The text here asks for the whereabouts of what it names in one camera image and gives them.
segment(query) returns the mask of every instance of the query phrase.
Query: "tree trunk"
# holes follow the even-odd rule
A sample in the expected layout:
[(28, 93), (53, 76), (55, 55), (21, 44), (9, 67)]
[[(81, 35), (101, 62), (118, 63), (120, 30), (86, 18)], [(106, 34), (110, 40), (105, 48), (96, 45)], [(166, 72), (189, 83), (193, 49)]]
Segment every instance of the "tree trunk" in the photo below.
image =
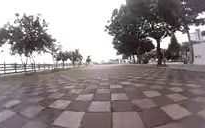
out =
[(162, 53), (161, 53), (161, 48), (160, 48), (160, 40), (156, 40), (157, 47), (156, 47), (156, 52), (157, 52), (157, 65), (162, 65)]
[(142, 64), (142, 55), (137, 55), (137, 63)]
[(194, 62), (194, 50), (193, 50), (193, 44), (191, 41), (191, 36), (190, 36), (189, 30), (187, 30), (187, 36), (188, 36), (189, 50), (190, 50), (189, 63), (193, 64), (193, 62)]
[(133, 63), (135, 64), (135, 55), (132, 55)]

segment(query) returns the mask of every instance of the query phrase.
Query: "ground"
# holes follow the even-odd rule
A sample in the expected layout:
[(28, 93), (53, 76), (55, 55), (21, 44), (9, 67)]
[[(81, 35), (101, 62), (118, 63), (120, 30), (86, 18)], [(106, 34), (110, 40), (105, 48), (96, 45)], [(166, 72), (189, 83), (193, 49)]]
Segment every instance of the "ground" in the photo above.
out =
[(0, 78), (0, 128), (205, 128), (205, 73), (104, 65)]

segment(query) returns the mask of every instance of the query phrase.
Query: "green foliage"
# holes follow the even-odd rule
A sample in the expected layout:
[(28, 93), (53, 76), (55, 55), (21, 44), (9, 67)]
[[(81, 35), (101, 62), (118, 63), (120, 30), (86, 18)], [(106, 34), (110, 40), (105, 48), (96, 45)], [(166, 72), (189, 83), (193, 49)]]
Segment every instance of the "green foliage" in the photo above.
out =
[(54, 47), (51, 35), (47, 34), (48, 23), (40, 15), (22, 17), (16, 14), (13, 25), (7, 24), (10, 34), (11, 55), (19, 54), (31, 57), (34, 52), (40, 54)]
[(91, 56), (87, 56), (87, 58), (86, 58), (86, 64), (87, 65), (90, 65), (90, 63), (91, 63), (91, 58), (90, 58)]
[(181, 50), (181, 45), (178, 43), (176, 36), (173, 34), (168, 49), (166, 51), (166, 58), (173, 59), (173, 60), (179, 59), (180, 50)]

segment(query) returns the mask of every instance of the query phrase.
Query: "white tile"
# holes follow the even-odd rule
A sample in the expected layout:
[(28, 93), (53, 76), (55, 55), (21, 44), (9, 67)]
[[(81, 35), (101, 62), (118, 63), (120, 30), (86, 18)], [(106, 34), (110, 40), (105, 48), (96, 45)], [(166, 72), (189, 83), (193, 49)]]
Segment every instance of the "white tile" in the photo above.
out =
[(71, 101), (67, 100), (57, 100), (54, 103), (52, 103), (49, 107), (51, 108), (57, 108), (57, 109), (65, 109)]
[(0, 112), (0, 123), (15, 115), (11, 110), (3, 110)]
[(111, 100), (129, 100), (125, 93), (111, 94)]
[(191, 115), (191, 113), (187, 109), (179, 106), (178, 104), (167, 105), (161, 107), (161, 109), (166, 112), (166, 114), (173, 120), (182, 119), (183, 117)]
[(91, 102), (88, 111), (91, 112), (109, 112), (111, 103), (107, 101)]
[(141, 109), (156, 107), (156, 104), (150, 99), (132, 100), (132, 103)]
[(172, 87), (172, 88), (169, 88), (172, 92), (182, 92), (184, 91), (182, 88), (179, 88), (179, 87)]
[(93, 98), (93, 94), (83, 94), (79, 95), (76, 100), (81, 100), (81, 101), (91, 101)]
[(24, 109), (21, 114), (28, 117), (28, 118), (33, 118), (36, 115), (38, 115), (42, 111), (43, 107), (40, 106), (30, 106), (26, 109)]
[(54, 125), (67, 128), (79, 128), (84, 114), (85, 112), (65, 111), (54, 121)]
[(147, 97), (156, 97), (156, 96), (161, 96), (161, 94), (158, 91), (143, 91), (143, 93)]
[(137, 112), (114, 112), (113, 128), (145, 128)]
[(20, 101), (19, 100), (11, 100), (11, 101), (8, 101), (6, 104), (4, 104), (3, 106), (6, 107), (6, 108), (11, 108), (13, 106), (16, 106), (20, 104)]
[(166, 95), (168, 98), (172, 99), (174, 102), (179, 102), (179, 101), (183, 101), (183, 100), (187, 100), (188, 98), (178, 94), (178, 93), (174, 93), (174, 94), (169, 94)]

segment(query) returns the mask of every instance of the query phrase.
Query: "fence post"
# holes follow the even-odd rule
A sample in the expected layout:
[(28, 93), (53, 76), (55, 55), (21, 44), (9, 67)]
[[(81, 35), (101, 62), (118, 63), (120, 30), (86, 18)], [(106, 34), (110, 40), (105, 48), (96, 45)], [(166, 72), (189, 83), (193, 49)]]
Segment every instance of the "fence post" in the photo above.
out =
[(6, 74), (6, 62), (4, 62), (4, 74)]
[(26, 73), (27, 72), (27, 64), (25, 63), (23, 66), (24, 66), (24, 71)]
[(41, 65), (40, 65), (40, 64), (38, 64), (38, 70), (40, 71), (40, 69), (41, 69)]
[(15, 73), (16, 73), (17, 72), (17, 65), (16, 65), (16, 63), (14, 65), (14, 68), (15, 68)]

